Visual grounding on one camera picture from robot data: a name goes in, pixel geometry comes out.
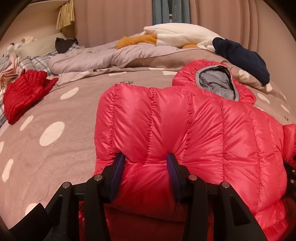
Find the bright red hooded down jacket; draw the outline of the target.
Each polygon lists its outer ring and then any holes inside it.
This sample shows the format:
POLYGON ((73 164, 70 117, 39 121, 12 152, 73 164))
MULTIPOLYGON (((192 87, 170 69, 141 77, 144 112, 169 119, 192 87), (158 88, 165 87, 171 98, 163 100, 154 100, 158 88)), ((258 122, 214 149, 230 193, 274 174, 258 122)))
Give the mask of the bright red hooded down jacket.
POLYGON ((295 227, 284 167, 295 165, 295 125, 256 108, 255 95, 238 82, 238 101, 199 88, 196 73, 209 65, 187 64, 164 89, 120 83, 100 96, 95 174, 117 153, 126 157, 105 210, 112 240, 182 238, 187 207, 173 197, 168 153, 206 182, 230 183, 268 240, 284 240, 295 227))

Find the pink folded clothes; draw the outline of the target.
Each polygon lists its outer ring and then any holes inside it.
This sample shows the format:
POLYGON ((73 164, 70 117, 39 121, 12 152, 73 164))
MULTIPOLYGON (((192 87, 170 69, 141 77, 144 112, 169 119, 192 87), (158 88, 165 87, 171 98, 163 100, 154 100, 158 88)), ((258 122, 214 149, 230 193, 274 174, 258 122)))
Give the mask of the pink folded clothes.
POLYGON ((10 56, 11 62, 5 70, 1 71, 1 89, 7 87, 8 84, 19 76, 19 60, 14 56, 10 56))

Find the brown polka dot bedspread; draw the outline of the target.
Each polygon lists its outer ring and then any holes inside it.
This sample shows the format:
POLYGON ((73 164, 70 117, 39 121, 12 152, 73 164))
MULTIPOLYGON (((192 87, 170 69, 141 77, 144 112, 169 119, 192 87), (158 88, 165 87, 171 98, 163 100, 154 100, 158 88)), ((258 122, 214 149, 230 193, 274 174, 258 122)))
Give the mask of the brown polka dot bedspread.
POLYGON ((86 181, 95 166, 95 114, 101 94, 116 83, 164 88, 175 70, 120 69, 53 90, 14 125, 1 127, 1 217, 13 227, 59 186, 86 181))

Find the folded dark red down jacket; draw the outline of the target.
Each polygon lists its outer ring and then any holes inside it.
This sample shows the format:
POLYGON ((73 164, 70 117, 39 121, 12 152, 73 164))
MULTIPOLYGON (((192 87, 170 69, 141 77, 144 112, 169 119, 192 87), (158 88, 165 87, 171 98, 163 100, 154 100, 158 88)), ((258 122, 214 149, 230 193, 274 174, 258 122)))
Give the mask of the folded dark red down jacket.
POLYGON ((57 81, 57 77, 49 78, 44 71, 23 70, 4 93, 4 115, 8 123, 15 124, 26 111, 52 90, 57 81))

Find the navy blue garment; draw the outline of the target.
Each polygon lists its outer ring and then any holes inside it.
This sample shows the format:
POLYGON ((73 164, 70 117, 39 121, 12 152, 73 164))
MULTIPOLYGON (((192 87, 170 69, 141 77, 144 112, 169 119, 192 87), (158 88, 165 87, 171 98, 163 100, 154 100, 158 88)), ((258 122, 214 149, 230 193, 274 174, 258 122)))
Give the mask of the navy blue garment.
POLYGON ((237 42, 215 37, 212 41, 215 53, 231 64, 247 71, 263 86, 269 84, 270 74, 265 61, 254 51, 244 48, 237 42))

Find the plaid blue white pillow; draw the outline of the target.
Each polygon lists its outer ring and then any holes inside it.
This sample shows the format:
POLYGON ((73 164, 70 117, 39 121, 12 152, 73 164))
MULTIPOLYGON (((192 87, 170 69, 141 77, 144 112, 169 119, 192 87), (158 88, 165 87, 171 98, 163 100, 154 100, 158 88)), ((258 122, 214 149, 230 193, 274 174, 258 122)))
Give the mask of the plaid blue white pillow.
MULTIPOLYGON (((51 70, 48 67, 48 61, 58 55, 58 51, 55 50, 48 55, 45 56, 36 56, 31 57, 27 56, 20 64, 18 65, 19 73, 21 73, 24 69, 25 70, 37 70, 37 71, 44 71, 49 76, 54 76, 54 74, 51 72, 51 70)), ((4 114, 4 104, 3 104, 3 94, 5 90, 1 90, 1 126, 6 121, 6 116, 4 114)))

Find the rumpled grey lilac duvet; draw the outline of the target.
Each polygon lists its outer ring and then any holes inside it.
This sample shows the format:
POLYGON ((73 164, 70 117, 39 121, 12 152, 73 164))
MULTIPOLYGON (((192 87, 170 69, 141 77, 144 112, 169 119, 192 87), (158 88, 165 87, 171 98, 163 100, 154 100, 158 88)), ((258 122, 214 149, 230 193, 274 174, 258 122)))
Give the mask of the rumpled grey lilac duvet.
POLYGON ((149 43, 139 43, 117 49, 116 44, 117 41, 113 41, 93 48, 82 48, 58 54, 48 61, 48 67, 55 75, 105 69, 113 66, 124 68, 138 58, 163 56, 183 51, 177 47, 155 46, 149 43))

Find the small black garment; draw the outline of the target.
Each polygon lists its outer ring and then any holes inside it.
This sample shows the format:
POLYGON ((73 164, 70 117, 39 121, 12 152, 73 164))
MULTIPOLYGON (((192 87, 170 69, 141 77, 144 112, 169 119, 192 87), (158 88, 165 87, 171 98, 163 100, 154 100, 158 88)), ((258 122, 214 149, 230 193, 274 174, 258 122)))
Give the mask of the small black garment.
POLYGON ((78 40, 76 38, 63 39, 57 37, 55 40, 55 48, 59 54, 66 53, 73 44, 78 45, 78 40))

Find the beige pillow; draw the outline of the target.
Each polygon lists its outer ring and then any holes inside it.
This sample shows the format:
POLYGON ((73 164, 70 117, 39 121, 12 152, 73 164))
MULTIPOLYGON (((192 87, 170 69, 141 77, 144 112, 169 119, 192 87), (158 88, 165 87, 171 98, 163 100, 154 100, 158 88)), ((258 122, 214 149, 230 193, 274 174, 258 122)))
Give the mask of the beige pillow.
POLYGON ((45 56, 56 50, 55 42, 57 38, 66 40, 63 33, 46 36, 28 44, 22 45, 16 50, 16 54, 21 60, 26 57, 45 56))

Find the stuffed toys on headboard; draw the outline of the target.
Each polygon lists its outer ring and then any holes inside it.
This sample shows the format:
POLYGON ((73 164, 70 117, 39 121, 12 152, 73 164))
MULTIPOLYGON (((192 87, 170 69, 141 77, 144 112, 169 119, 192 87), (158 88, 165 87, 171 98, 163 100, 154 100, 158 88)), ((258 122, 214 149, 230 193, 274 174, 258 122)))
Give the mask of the stuffed toys on headboard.
POLYGON ((33 37, 33 36, 27 36, 27 37, 23 37, 19 42, 17 43, 10 43, 4 53, 3 53, 3 57, 4 56, 9 56, 13 51, 16 51, 19 47, 22 47, 22 45, 26 45, 29 44, 31 42, 36 41, 37 38, 33 37))

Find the white plush goose toy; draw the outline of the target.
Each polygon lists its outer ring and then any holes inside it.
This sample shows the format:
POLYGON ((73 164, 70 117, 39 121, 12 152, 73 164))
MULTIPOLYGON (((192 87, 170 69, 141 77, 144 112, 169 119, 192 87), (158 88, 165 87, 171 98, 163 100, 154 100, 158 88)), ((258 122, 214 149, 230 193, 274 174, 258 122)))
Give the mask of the white plush goose toy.
POLYGON ((213 40, 220 37, 217 33, 193 24, 167 23, 144 27, 139 35, 122 37, 116 48, 121 49, 139 43, 155 46, 172 46, 179 49, 200 48, 215 51, 213 40))

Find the pink curtain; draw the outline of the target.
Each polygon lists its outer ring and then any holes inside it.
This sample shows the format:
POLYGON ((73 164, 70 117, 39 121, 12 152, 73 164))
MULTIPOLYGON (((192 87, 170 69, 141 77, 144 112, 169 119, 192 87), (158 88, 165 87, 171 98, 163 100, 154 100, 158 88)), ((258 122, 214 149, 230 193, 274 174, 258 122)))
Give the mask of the pink curtain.
MULTIPOLYGON (((193 25, 258 50, 279 36, 281 19, 265 1, 189 1, 193 25)), ((74 1, 75 35, 94 47, 142 32, 152 24, 152 1, 74 1)))

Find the fringed beige lampshade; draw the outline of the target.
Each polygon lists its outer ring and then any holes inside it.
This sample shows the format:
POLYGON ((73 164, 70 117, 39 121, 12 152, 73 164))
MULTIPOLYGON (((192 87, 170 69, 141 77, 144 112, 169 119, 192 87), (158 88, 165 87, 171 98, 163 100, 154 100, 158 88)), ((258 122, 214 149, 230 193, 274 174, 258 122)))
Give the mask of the fringed beige lampshade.
POLYGON ((67 1, 59 8, 56 30, 61 30, 75 23, 74 1, 67 1))

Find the blue grey curtain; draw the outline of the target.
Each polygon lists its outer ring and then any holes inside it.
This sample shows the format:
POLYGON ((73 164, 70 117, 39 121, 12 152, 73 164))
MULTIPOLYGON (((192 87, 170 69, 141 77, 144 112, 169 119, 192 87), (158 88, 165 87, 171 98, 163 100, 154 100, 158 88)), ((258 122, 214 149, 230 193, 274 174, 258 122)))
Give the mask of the blue grey curtain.
POLYGON ((152 24, 190 24, 189 0, 152 0, 152 24))

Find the white wall shelf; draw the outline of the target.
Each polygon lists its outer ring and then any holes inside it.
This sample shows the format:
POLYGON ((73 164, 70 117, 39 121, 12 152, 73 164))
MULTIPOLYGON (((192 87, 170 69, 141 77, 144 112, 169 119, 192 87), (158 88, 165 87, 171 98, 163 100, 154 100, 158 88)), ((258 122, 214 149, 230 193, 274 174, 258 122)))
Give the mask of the white wall shelf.
POLYGON ((56 9, 58 9, 60 6, 62 6, 67 2, 68 1, 61 1, 61 0, 33 1, 27 6, 27 8, 37 10, 37 11, 46 11, 46 10, 55 11, 56 9))

